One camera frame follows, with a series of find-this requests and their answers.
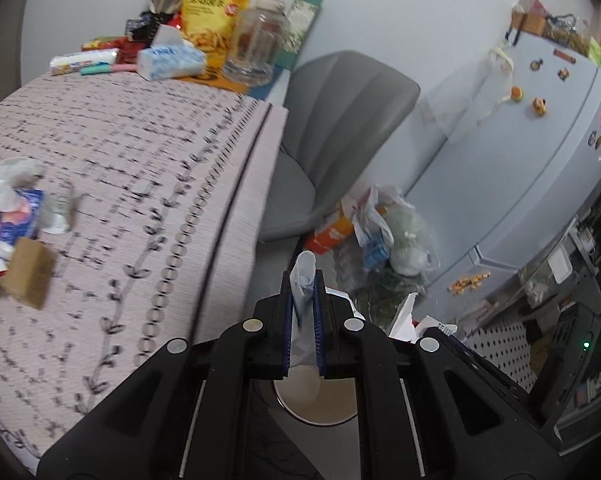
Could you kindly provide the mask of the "white tissue front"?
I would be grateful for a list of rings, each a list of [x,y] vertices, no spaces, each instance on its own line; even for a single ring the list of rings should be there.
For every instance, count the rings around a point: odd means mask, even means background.
[[[293,300],[291,367],[316,364],[314,330],[315,278],[315,254],[304,250],[297,256],[290,274]]]

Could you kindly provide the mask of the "small brown cardboard box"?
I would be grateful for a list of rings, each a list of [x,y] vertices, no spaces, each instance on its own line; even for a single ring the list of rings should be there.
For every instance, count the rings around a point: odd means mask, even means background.
[[[8,270],[1,278],[2,289],[24,306],[41,310],[49,291],[55,252],[40,240],[16,240]]]

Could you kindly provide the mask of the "blue pink wrapper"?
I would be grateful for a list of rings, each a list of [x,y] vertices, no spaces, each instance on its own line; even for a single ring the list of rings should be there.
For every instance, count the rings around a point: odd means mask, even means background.
[[[44,192],[35,188],[18,188],[16,196],[16,209],[0,212],[0,242],[10,246],[21,237],[35,237],[44,202]]]

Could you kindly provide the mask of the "crushed clear plastic bottle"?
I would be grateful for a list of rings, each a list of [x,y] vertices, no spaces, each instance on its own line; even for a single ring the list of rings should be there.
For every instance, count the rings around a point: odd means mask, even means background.
[[[51,235],[67,233],[73,225],[78,198],[75,185],[69,180],[63,180],[55,190],[44,194],[39,230]]]

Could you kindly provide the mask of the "green vegetables plastic bag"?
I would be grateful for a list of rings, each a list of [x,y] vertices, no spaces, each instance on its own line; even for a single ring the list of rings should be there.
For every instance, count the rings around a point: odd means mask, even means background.
[[[386,266],[368,275],[366,283],[353,292],[353,300],[359,312],[381,326],[393,321],[409,294],[425,292],[426,284],[421,274],[406,276]]]

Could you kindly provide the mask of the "orange paper bag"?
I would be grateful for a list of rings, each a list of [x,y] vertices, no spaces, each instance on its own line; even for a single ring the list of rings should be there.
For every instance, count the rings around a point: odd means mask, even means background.
[[[337,208],[325,217],[305,240],[304,248],[317,255],[323,255],[343,243],[354,233],[354,219],[358,203],[351,197],[343,197]]]

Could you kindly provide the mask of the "white plastic grocery bag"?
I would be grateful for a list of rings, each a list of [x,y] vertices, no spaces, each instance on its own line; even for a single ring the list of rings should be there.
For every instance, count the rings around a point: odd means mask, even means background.
[[[393,186],[370,188],[358,205],[354,233],[361,249],[372,238],[383,238],[389,248],[386,262],[399,274],[427,275],[441,265],[427,222]]]

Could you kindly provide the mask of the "clear plastic jar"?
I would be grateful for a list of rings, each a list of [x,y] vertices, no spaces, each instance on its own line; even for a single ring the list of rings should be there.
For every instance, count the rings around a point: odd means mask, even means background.
[[[276,52],[289,27],[284,0],[257,0],[236,21],[222,68],[224,78],[247,87],[269,84]]]

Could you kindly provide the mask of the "burger fridge magnet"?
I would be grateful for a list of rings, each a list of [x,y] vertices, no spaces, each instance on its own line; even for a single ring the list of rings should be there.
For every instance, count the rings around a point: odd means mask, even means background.
[[[512,86],[510,88],[510,92],[507,96],[504,96],[500,103],[513,101],[513,102],[521,102],[524,98],[524,92],[521,87]]]

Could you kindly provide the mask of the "yellow duck fridge magnet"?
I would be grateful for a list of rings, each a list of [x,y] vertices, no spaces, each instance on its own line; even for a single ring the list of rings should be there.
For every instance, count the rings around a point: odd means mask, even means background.
[[[547,114],[547,101],[543,98],[535,98],[532,102],[532,108],[538,117],[543,117]]]

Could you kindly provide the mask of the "teal marker pen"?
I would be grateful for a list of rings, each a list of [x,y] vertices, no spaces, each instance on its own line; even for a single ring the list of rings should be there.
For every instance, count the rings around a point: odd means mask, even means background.
[[[110,64],[96,64],[83,67],[80,70],[81,76],[108,74],[112,71],[113,66]]]

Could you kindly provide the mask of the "green tall gift box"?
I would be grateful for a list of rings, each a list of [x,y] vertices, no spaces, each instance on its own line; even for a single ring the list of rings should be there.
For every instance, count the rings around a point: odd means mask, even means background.
[[[286,18],[288,27],[276,50],[276,66],[293,70],[323,0],[294,0]]]

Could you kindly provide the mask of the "red snack packet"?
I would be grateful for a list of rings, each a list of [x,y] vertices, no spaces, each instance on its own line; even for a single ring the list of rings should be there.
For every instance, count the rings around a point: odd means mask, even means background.
[[[81,51],[124,49],[129,44],[128,38],[120,37],[99,37],[89,40],[81,45]]]

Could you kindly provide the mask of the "yellow snack bag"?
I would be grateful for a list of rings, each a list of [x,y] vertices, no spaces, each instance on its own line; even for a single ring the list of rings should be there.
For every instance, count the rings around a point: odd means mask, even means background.
[[[198,50],[208,55],[225,55],[235,21],[250,0],[183,0],[181,32]]]

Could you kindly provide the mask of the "white roll package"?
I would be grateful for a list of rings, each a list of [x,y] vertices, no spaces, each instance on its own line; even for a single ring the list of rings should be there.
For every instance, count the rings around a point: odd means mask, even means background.
[[[89,50],[81,51],[52,58],[49,64],[53,76],[80,72],[85,67],[98,65],[112,65],[119,56],[119,50]]]

